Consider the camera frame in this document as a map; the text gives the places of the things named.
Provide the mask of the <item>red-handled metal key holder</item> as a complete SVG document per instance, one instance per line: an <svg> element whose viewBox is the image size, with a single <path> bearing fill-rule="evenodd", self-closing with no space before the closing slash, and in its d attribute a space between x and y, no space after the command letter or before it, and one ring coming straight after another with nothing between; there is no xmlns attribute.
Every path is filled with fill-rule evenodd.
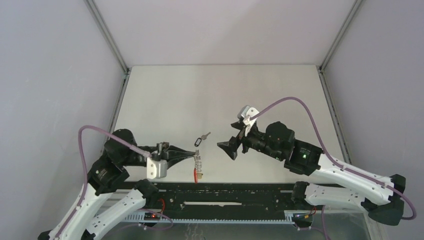
<svg viewBox="0 0 424 240"><path fill-rule="evenodd" d="M194 171L193 171L194 183L197 184L199 182L199 180L202 179L202 177L203 177L202 159L201 159L201 155L200 155L199 150L195 151L193 159L194 159Z"/></svg>

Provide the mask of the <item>black key tag with key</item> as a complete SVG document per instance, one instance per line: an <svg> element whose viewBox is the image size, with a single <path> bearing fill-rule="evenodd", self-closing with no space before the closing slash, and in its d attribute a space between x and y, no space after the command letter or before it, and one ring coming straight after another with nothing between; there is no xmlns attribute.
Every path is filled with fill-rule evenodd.
<svg viewBox="0 0 424 240"><path fill-rule="evenodd" d="M211 134L211 132L208 132L208 133L203 134L202 136L198 137L198 138L196 139L196 141L194 142L194 146L195 146L195 147L199 147L199 146L200 146L200 144L202 143L202 141L206 140L206 139L207 139L207 137L208 137L210 134Z"/></svg>

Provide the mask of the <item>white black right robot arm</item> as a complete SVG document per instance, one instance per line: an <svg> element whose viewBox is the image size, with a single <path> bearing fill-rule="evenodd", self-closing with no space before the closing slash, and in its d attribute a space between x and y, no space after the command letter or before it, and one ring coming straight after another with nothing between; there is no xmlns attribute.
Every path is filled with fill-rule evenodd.
<svg viewBox="0 0 424 240"><path fill-rule="evenodd" d="M292 173L325 178L337 185L296 182L290 196L295 208L335 205L366 212L369 218L384 225L400 223L405 206L400 196L405 190L405 177L373 174L333 158L319 146L297 140L294 131L280 121L269 124L265 132L259 131L256 124L247 130L241 121L231 126L239 133L228 141L218 142L217 146L232 160L237 158L239 148L244 154L253 149L283 162L284 168Z"/></svg>

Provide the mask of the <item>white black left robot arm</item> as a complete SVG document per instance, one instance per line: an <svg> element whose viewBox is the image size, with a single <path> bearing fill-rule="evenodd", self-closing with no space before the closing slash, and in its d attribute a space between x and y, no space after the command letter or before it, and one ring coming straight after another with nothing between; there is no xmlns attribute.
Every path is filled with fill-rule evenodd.
<svg viewBox="0 0 424 240"><path fill-rule="evenodd" d="M130 213L153 208L159 200L159 190L151 182L164 178L167 170L183 160L195 156L194 151L184 150L160 142L155 146L140 146L129 129L107 132L109 139L103 152L90 169L85 161L82 132L94 126L83 126L78 132L78 147L83 165L84 180L81 191L72 207L54 228L39 234L39 240L100 240ZM145 167L147 178L137 181L130 192L101 214L101 206L129 178L126 167Z"/></svg>

